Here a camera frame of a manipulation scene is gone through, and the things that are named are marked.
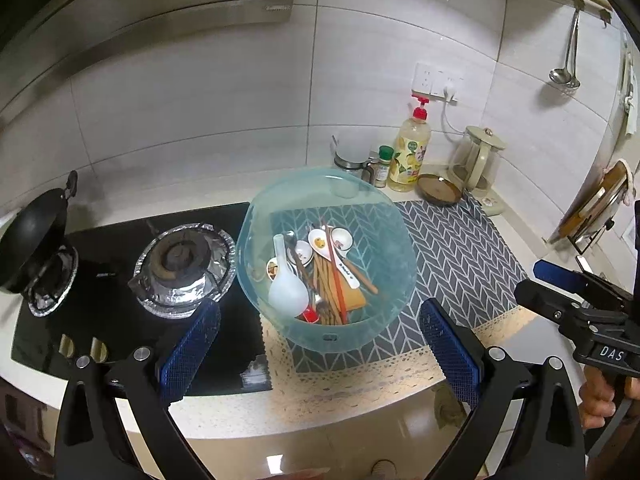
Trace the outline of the person right hand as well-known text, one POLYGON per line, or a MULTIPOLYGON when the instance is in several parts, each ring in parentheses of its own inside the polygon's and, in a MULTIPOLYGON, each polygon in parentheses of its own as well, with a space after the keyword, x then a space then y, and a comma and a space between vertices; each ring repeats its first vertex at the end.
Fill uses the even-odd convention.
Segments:
MULTIPOLYGON (((583 430, 604 426, 616 411, 614 388, 605 380, 603 373, 595 367, 584 367, 585 382, 579 389, 582 402, 578 406, 579 418, 583 430)), ((628 418, 620 424, 618 432, 630 437, 639 423, 639 379, 627 378, 625 396, 632 401, 627 412, 628 418)))

